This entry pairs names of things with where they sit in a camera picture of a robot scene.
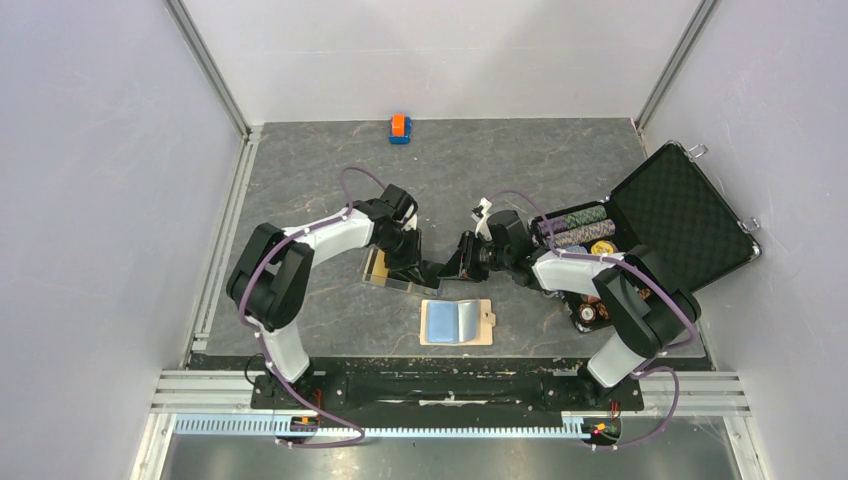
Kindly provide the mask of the beige leather card holder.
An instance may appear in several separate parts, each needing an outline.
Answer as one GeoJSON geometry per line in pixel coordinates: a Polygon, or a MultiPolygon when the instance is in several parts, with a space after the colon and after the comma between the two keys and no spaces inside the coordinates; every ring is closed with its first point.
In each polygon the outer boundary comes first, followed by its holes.
{"type": "Polygon", "coordinates": [[[497,323],[490,299],[423,300],[419,342],[425,346],[491,346],[497,323]]]}

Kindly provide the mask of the black and yellow credit cards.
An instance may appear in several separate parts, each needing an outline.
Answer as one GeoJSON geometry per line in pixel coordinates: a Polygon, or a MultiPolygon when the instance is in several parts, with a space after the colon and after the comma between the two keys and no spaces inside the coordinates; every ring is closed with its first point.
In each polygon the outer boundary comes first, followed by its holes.
{"type": "Polygon", "coordinates": [[[363,281],[375,286],[385,287],[388,279],[389,270],[385,264],[384,252],[377,248],[371,249],[365,262],[363,281]]]}

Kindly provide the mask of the clear acrylic card box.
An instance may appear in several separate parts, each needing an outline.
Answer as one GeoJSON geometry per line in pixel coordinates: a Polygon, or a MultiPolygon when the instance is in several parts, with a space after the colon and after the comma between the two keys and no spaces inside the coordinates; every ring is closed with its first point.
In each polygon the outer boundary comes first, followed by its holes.
{"type": "Polygon", "coordinates": [[[385,288],[392,291],[415,295],[422,298],[437,298],[440,295],[440,284],[415,283],[412,277],[404,272],[395,272],[387,268],[385,254],[376,247],[367,250],[362,261],[361,281],[369,286],[385,288]]]}

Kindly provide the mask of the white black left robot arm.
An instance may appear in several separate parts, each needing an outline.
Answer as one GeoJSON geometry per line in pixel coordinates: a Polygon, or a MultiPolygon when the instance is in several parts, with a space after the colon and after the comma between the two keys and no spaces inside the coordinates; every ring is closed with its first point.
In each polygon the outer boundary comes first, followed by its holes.
{"type": "Polygon", "coordinates": [[[256,227],[226,286],[241,323],[253,331],[267,368],[278,377],[275,392],[290,407],[306,405],[314,394],[304,374],[310,358],[296,317],[306,297],[312,269],[349,250],[375,247],[392,283],[436,290],[440,264],[422,256],[418,204],[390,184],[374,199],[354,201],[336,214],[299,227],[256,227]]]}

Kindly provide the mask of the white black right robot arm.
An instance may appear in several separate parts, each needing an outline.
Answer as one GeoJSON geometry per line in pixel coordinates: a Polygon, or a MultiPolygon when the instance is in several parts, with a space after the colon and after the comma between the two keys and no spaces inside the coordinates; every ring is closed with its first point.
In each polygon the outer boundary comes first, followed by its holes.
{"type": "Polygon", "coordinates": [[[650,247],[601,255],[544,248],[514,210],[482,216],[438,276],[482,282],[495,271],[523,287],[592,296],[605,306],[615,332],[577,382],[580,400],[591,408],[606,406],[625,377],[674,348],[680,335],[694,335],[701,315],[691,291],[650,247]]]}

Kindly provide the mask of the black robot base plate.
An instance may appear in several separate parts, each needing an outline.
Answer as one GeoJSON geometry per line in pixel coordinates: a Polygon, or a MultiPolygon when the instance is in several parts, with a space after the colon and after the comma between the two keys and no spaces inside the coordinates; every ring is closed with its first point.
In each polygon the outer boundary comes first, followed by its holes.
{"type": "Polygon", "coordinates": [[[568,357],[315,357],[294,389],[261,374],[250,406],[299,411],[303,397],[369,428],[548,427],[563,412],[644,408],[637,381],[599,387],[583,359],[568,357]]]}

